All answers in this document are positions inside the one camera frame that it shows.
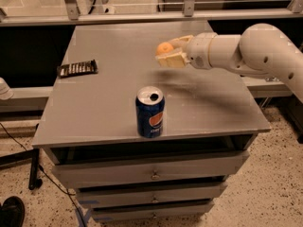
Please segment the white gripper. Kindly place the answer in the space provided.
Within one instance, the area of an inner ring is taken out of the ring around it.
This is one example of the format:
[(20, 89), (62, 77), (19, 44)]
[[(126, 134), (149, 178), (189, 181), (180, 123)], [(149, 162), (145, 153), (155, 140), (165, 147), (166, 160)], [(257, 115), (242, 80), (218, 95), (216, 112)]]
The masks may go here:
[(169, 40), (174, 50), (157, 55), (155, 58), (162, 67), (184, 68), (189, 63), (196, 69), (211, 69), (208, 54), (216, 33), (201, 33), (197, 36), (187, 35)]

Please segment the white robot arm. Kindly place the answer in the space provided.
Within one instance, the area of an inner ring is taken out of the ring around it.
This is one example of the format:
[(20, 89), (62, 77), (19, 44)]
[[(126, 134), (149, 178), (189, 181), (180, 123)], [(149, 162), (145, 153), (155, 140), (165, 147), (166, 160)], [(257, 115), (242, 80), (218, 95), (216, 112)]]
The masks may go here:
[(275, 77), (303, 102), (303, 53), (277, 27), (249, 26), (241, 35), (203, 32), (159, 44), (155, 58), (162, 67), (222, 68), (257, 79)]

